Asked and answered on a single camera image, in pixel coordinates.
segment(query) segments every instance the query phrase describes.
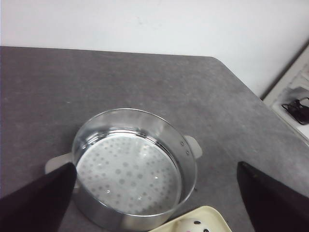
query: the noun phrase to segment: stainless steel pot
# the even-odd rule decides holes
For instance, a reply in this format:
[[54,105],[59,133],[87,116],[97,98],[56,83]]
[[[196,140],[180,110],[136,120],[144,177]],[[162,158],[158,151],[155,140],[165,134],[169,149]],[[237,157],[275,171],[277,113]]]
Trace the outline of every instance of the stainless steel pot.
[[77,169],[73,198],[93,222],[111,231],[146,231],[164,223],[190,196],[197,179],[196,140],[137,109],[94,116],[77,132],[72,152],[49,160]]

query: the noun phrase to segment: gray table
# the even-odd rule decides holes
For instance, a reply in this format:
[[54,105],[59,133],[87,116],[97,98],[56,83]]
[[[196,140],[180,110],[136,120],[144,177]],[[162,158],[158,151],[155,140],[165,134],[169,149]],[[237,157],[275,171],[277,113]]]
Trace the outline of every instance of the gray table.
[[[201,144],[197,191],[175,216],[210,205],[233,231],[253,231],[241,160],[309,196],[308,147],[217,59],[17,47],[1,48],[1,194],[43,175],[87,119],[119,107],[157,114]],[[71,203],[60,231],[102,229]]]

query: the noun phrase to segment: pot handle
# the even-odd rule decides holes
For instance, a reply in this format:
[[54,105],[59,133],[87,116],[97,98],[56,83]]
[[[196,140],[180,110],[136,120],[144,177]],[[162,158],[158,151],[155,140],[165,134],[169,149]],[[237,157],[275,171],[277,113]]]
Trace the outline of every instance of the pot handle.
[[54,157],[45,164],[45,174],[61,167],[62,165],[72,162],[72,153],[67,153],[62,156]]
[[185,135],[184,138],[189,144],[195,159],[200,158],[203,155],[203,150],[201,146],[198,144],[198,142],[196,141],[196,139],[189,135]]

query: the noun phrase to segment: white wall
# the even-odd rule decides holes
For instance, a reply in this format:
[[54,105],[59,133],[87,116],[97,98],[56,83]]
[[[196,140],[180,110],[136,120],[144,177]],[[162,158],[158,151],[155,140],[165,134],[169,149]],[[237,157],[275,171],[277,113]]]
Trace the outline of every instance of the white wall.
[[308,39],[307,0],[1,1],[1,45],[213,56],[258,96]]

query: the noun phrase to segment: cream plastic tray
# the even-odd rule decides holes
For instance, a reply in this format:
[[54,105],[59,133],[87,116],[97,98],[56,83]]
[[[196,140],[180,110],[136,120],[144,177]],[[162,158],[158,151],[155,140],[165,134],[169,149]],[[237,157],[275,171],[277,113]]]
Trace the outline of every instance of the cream plastic tray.
[[162,226],[159,226],[150,232],[175,232],[176,222],[185,218],[197,218],[208,225],[211,232],[232,232],[221,214],[210,206],[202,206],[189,213],[186,213]]

